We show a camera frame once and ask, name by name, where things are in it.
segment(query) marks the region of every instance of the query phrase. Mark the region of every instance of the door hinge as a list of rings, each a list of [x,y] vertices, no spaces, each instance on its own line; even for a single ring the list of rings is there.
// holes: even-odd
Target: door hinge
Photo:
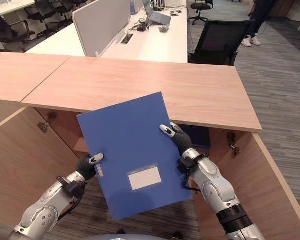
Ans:
[[[51,123],[56,120],[58,116],[58,113],[56,113],[55,111],[51,111],[48,113],[47,117],[47,122],[39,122],[37,124],[37,127],[44,133],[46,133],[48,131],[48,127],[51,125]]]
[[[241,152],[240,147],[235,146],[236,139],[237,139],[237,135],[233,131],[230,131],[230,132],[227,133],[226,141],[228,143],[228,146],[232,150],[232,157],[233,158],[235,158]]]

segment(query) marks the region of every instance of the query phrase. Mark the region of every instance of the shoe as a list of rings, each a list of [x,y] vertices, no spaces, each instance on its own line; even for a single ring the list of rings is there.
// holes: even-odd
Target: shoe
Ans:
[[[248,47],[248,48],[250,48],[252,45],[251,45],[251,43],[250,43],[250,39],[251,37],[249,36],[248,38],[244,38],[243,40],[242,40],[242,42],[241,42],[241,44],[243,45],[243,46],[245,46],[245,47]]]
[[[120,229],[119,231],[116,232],[116,234],[126,234],[126,232],[122,229]]]
[[[257,36],[251,37],[251,38],[250,38],[250,43],[252,43],[252,44],[254,44],[254,45],[256,45],[256,46],[260,46],[260,45],[261,45],[261,42],[259,42]]]
[[[179,231],[176,231],[173,235],[172,235],[172,238],[173,240],[183,240],[184,239],[184,235],[179,232]]]

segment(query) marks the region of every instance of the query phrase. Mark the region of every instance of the laptop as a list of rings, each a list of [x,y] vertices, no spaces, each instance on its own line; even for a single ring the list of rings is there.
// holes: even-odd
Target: laptop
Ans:
[[[151,0],[142,0],[146,15],[149,21],[157,24],[169,25],[171,21],[171,16],[164,15],[162,13],[153,10]]]

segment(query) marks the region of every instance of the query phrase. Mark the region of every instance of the desk divider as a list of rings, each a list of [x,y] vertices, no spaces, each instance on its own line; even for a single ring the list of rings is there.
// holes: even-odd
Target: desk divider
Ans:
[[[97,0],[72,13],[86,57],[99,57],[129,23],[130,0]]]

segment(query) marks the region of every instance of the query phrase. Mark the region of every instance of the water bottle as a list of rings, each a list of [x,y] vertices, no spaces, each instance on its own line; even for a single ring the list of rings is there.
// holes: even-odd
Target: water bottle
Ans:
[[[130,0],[130,12],[131,15],[135,15],[136,11],[135,11],[135,0]]]

